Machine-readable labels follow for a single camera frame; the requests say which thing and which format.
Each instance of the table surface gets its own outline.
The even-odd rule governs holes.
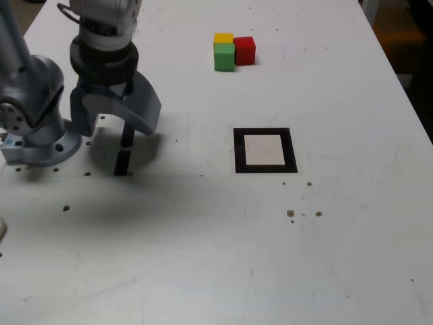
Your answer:
[[[112,116],[57,173],[1,161],[0,323],[431,324],[433,148],[357,2],[142,9],[163,107],[133,176],[112,177]],[[214,72],[220,31],[258,64]],[[48,1],[26,34],[64,72],[65,118],[77,33]],[[289,127],[298,173],[233,173],[234,127]]]

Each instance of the white square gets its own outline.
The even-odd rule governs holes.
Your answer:
[[[285,165],[281,137],[273,135],[245,135],[247,165]]]

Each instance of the black square frame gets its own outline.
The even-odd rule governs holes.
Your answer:
[[[247,165],[245,135],[279,135],[283,147],[284,165]],[[297,173],[295,153],[289,128],[233,128],[235,170],[240,173]]]

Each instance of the green cube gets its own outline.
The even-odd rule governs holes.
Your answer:
[[[215,71],[233,72],[235,70],[235,45],[233,43],[215,44]]]

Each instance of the yellow cube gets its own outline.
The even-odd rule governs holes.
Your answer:
[[[217,43],[232,43],[233,33],[232,32],[216,32],[214,36],[214,50],[215,44]]]

